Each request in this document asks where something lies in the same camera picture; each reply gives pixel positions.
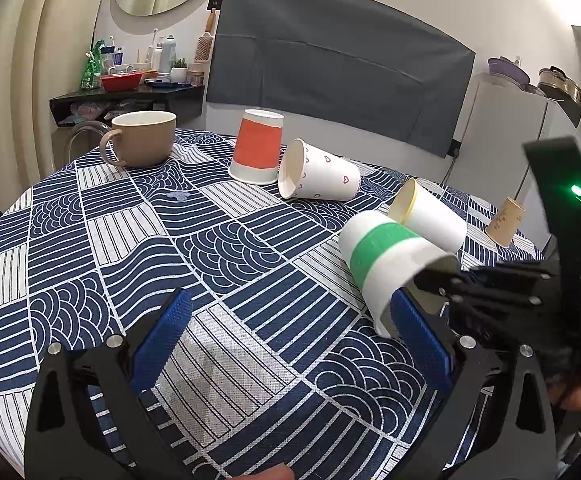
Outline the person's hand at bottom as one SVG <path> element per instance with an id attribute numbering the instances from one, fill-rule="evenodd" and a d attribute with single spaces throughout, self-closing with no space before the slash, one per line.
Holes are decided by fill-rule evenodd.
<path id="1" fill-rule="evenodd" d="M 246 474 L 246 476 L 233 477 L 233 480 L 294 480 L 295 474 L 289 466 L 281 463 L 258 474 Z"/>

